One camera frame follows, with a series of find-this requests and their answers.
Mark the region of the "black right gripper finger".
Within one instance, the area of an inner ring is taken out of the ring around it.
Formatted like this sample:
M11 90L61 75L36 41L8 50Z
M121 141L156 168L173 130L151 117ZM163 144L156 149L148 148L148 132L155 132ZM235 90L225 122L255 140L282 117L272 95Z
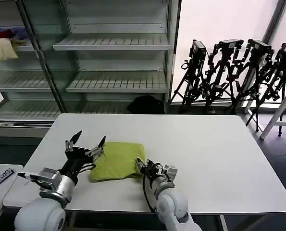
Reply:
M137 158L136 159L137 172L140 174L144 174L146 171L146 168L147 168L147 165L140 158Z

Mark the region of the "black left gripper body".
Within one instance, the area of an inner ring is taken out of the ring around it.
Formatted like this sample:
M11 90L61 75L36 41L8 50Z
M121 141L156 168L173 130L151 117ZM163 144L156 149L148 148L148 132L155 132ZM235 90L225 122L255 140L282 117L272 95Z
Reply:
M64 164L64 175L72 181L78 181L78 174L93 170L96 167L95 157L98 148L86 149L76 146L66 146L65 155L67 161Z

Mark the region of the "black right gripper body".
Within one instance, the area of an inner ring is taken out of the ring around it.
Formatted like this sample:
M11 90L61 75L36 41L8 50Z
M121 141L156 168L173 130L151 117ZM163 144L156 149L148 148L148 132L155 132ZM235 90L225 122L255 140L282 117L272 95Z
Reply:
M156 180L159 182L166 181L166 175L164 174L164 169L161 163L155 163L150 159L146 160L144 175L148 178L150 184Z

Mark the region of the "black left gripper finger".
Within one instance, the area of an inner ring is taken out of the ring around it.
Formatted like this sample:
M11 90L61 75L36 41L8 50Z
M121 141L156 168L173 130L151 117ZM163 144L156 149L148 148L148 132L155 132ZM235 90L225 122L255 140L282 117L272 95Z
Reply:
M79 140L81 134L82 134L82 130L79 131L78 133L74 134L70 140L65 141L65 151L73 151L74 145Z
M99 142L99 144L92 148L89 151L85 152L85 155L89 156L89 157L101 157L104 154L104 146L105 146L105 141L106 141L106 136L104 136L101 141Z

